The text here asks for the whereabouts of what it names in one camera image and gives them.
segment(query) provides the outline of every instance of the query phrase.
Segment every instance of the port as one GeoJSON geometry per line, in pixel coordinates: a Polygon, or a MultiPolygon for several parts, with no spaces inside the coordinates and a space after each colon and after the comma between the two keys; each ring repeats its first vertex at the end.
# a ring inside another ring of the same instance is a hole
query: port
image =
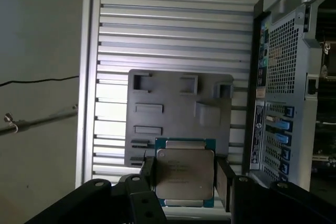
{"type": "Polygon", "coordinates": [[[269,33],[268,33],[268,29],[265,30],[265,34],[264,34],[264,42],[268,43],[268,37],[269,37],[269,33]]]}
{"type": "Polygon", "coordinates": [[[289,174],[289,164],[286,163],[286,162],[284,162],[284,161],[281,161],[281,162],[280,162],[280,166],[279,166],[279,170],[280,170],[282,173],[288,175],[288,174],[289,174]]]}
{"type": "Polygon", "coordinates": [[[281,149],[281,157],[287,161],[290,160],[290,149],[282,148],[281,149]]]}
{"type": "Polygon", "coordinates": [[[294,107],[286,106],[285,107],[285,116],[287,116],[289,118],[293,118],[294,117],[294,107]]]}

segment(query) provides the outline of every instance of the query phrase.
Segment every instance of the screw hole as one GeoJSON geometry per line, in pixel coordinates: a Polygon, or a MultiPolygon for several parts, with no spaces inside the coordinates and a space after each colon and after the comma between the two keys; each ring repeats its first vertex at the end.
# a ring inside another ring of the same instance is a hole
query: screw hole
{"type": "Polygon", "coordinates": [[[102,186],[104,184],[104,182],[97,182],[95,183],[95,186],[102,186]]]}
{"type": "Polygon", "coordinates": [[[145,213],[145,216],[146,216],[147,218],[152,218],[152,217],[153,217],[153,213],[152,213],[152,212],[146,212],[146,213],[145,213]]]}

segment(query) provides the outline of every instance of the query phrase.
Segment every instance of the wire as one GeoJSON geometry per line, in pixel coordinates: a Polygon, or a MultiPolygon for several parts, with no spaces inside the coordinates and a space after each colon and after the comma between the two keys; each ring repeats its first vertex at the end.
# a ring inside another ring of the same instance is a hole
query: wire
{"type": "Polygon", "coordinates": [[[0,87],[6,86],[12,83],[29,84],[29,83],[39,83],[39,82],[46,82],[46,81],[66,81],[66,80],[75,79],[78,77],[79,76],[70,76],[70,77],[62,78],[62,79],[43,79],[43,80],[36,80],[36,81],[7,81],[4,83],[1,83],[0,87]]]}

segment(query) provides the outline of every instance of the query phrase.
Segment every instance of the gray wall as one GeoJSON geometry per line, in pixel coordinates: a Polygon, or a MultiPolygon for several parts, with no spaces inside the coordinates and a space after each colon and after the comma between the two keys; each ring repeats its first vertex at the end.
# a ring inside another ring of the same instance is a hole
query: gray wall
{"type": "MultiPolygon", "coordinates": [[[[82,0],[0,0],[0,83],[79,72],[82,0]]],[[[78,100],[78,80],[0,88],[0,118],[32,120],[78,100]]],[[[0,223],[22,223],[75,186],[77,118],[0,137],[0,223]]]]}

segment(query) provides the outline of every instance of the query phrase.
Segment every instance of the blue latch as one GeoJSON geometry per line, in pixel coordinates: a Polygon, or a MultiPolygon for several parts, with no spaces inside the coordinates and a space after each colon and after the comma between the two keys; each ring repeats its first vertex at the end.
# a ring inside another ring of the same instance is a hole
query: blue latch
{"type": "Polygon", "coordinates": [[[279,120],[275,122],[276,127],[282,130],[289,130],[290,129],[290,122],[279,120]]]}
{"type": "Polygon", "coordinates": [[[287,135],[282,135],[282,134],[276,133],[275,137],[279,142],[281,142],[283,144],[288,144],[289,143],[289,136],[287,136],[287,135]]]}

